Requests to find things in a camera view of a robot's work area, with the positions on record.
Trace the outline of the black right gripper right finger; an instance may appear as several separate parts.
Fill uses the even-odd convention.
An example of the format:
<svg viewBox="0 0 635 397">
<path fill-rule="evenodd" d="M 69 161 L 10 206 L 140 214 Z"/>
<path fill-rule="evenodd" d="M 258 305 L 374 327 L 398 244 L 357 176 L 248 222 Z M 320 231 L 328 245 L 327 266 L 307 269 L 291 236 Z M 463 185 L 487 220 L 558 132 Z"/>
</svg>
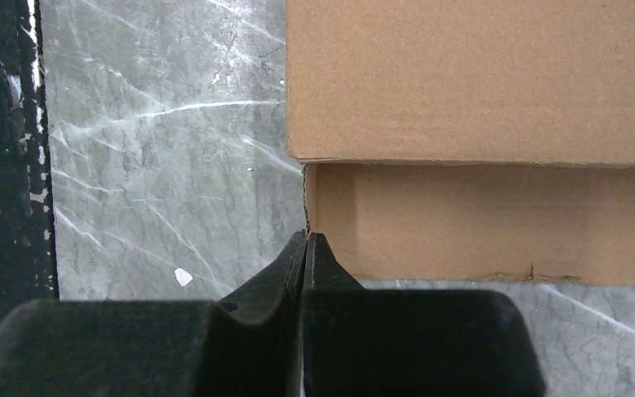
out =
<svg viewBox="0 0 635 397">
<path fill-rule="evenodd" d="M 302 292 L 308 396 L 543 396 L 524 318 L 490 289 L 366 289 L 325 236 L 308 239 Z"/>
</svg>

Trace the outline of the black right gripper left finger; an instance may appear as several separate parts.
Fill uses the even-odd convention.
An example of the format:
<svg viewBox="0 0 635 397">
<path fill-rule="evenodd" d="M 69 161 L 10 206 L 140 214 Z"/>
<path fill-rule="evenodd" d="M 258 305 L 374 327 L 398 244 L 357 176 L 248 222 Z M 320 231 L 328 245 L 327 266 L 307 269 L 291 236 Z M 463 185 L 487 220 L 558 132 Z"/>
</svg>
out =
<svg viewBox="0 0 635 397">
<path fill-rule="evenodd" d="M 296 232 L 219 300 L 38 299 L 0 323 L 0 396 L 295 396 Z"/>
</svg>

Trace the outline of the brown cardboard box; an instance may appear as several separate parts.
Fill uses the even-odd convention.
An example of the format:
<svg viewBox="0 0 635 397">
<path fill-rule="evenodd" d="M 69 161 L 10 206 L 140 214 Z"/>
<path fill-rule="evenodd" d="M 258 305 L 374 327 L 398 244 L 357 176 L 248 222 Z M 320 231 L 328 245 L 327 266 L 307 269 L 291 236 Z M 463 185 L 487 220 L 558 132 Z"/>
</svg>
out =
<svg viewBox="0 0 635 397">
<path fill-rule="evenodd" d="M 635 1 L 290 1 L 288 147 L 367 279 L 635 285 Z"/>
</svg>

